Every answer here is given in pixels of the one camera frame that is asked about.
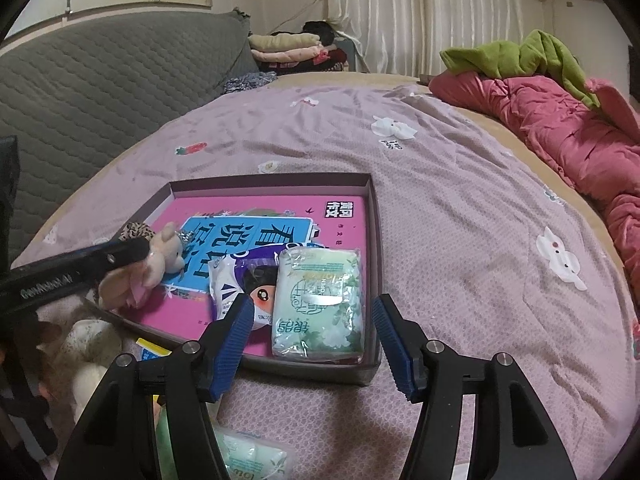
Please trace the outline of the person's left hand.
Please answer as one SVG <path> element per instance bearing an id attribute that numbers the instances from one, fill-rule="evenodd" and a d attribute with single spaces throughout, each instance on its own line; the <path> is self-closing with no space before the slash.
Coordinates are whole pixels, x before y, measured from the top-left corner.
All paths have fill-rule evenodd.
<path id="1" fill-rule="evenodd" d="M 55 405 L 70 404 L 76 360 L 66 333 L 58 324 L 38 321 L 36 341 L 40 392 Z"/>

